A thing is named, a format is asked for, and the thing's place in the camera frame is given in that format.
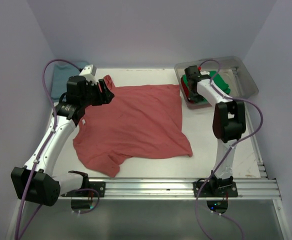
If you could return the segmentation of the clear plastic bin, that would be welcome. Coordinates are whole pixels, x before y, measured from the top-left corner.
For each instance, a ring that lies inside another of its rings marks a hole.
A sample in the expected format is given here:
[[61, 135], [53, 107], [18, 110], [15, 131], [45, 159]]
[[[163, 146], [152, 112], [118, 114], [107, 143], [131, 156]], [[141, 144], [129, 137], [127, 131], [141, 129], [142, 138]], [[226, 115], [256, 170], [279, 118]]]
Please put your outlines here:
[[215, 60], [218, 61], [218, 63], [213, 61], [205, 62], [206, 59], [204, 58], [178, 63], [174, 66], [181, 94], [189, 109], [194, 110], [210, 106], [208, 102], [191, 104], [187, 101], [181, 86], [181, 77], [185, 75], [185, 69], [189, 66], [200, 66], [203, 70], [209, 71], [211, 76], [218, 70], [218, 67], [220, 67], [218, 74], [229, 85], [231, 90], [229, 95], [231, 97], [248, 99], [259, 92], [255, 81], [240, 58], [236, 56], [225, 56], [216, 57]]

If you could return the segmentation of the salmon pink t shirt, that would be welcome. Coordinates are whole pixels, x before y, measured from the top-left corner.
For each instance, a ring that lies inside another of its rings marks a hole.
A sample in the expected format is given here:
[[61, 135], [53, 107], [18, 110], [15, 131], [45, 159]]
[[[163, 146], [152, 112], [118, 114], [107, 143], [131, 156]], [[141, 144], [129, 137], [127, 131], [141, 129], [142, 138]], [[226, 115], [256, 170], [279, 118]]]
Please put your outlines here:
[[175, 84], [106, 86], [114, 94], [109, 104], [89, 106], [79, 122], [73, 147], [87, 168], [115, 177], [130, 158], [191, 157], [182, 132], [182, 99]]

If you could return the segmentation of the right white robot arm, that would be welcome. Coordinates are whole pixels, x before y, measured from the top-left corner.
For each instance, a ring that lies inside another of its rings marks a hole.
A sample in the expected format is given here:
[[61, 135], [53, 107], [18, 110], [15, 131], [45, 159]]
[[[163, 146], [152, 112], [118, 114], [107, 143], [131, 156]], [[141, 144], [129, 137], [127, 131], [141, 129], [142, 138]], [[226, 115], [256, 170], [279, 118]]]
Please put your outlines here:
[[217, 139], [216, 161], [207, 179], [193, 183], [196, 197], [237, 197], [233, 178], [236, 142], [246, 131], [245, 104], [222, 91], [212, 76], [200, 72], [196, 65], [184, 69], [189, 97], [202, 97], [214, 107], [212, 130]]

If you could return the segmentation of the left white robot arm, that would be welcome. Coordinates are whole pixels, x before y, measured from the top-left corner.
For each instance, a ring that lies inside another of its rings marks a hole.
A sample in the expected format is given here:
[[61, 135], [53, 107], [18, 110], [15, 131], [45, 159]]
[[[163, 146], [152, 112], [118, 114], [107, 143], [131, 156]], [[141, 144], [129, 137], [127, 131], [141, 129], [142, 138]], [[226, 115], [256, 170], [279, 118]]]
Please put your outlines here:
[[71, 170], [53, 176], [54, 167], [66, 140], [80, 123], [89, 106], [109, 104], [114, 94], [104, 79], [94, 82], [83, 75], [71, 76], [53, 108], [53, 117], [42, 141], [23, 167], [15, 167], [11, 180], [20, 200], [53, 206], [59, 196], [87, 191], [86, 173]]

